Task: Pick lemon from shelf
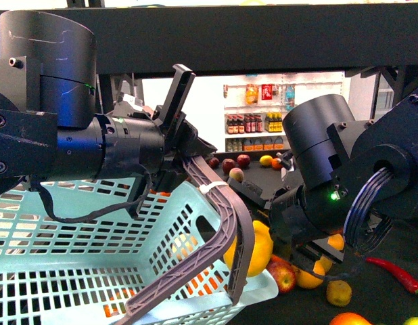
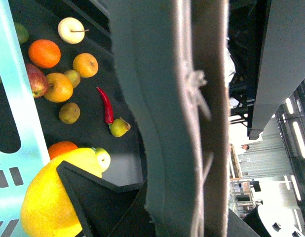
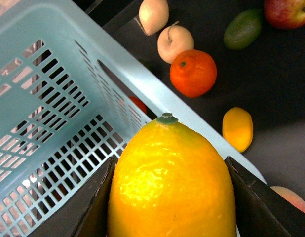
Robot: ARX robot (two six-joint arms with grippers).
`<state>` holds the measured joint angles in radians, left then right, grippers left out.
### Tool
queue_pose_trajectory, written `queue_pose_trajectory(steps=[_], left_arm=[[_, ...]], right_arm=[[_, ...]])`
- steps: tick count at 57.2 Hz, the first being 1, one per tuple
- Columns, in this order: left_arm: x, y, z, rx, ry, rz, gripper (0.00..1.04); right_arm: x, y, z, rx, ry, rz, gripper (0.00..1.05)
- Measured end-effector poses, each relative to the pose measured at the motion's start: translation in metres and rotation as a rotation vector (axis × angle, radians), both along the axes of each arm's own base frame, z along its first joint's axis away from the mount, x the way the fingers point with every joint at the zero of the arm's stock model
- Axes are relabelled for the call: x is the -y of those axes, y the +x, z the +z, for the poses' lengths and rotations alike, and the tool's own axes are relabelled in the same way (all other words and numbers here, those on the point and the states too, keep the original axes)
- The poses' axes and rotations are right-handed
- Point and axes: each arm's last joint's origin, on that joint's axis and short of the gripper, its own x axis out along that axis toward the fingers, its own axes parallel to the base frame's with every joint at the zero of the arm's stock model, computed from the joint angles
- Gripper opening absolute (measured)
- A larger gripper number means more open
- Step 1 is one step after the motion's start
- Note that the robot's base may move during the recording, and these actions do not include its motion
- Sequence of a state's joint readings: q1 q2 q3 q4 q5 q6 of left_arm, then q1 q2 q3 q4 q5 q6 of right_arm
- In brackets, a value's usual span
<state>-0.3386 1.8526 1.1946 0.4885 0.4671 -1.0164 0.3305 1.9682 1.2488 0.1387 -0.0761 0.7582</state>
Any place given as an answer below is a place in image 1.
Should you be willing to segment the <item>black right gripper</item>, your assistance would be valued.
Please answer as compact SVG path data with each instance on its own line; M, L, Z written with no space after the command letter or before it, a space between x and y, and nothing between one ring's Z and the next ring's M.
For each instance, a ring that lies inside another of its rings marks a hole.
M332 186L308 190L304 184L286 185L277 190L270 202L269 224L275 245L290 246L290 261L313 264L322 256L341 263L344 254L323 242L342 232L346 209L342 200L331 198Z

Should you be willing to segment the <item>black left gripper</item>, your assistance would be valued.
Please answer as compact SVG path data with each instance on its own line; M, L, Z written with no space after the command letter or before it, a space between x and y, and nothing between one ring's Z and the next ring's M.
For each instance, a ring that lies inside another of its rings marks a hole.
M105 178L138 177L149 173L158 192L170 192L185 178L183 160L207 156L216 148L198 135L182 108L195 74L175 64L175 75L164 103L153 114L117 104L106 117Z

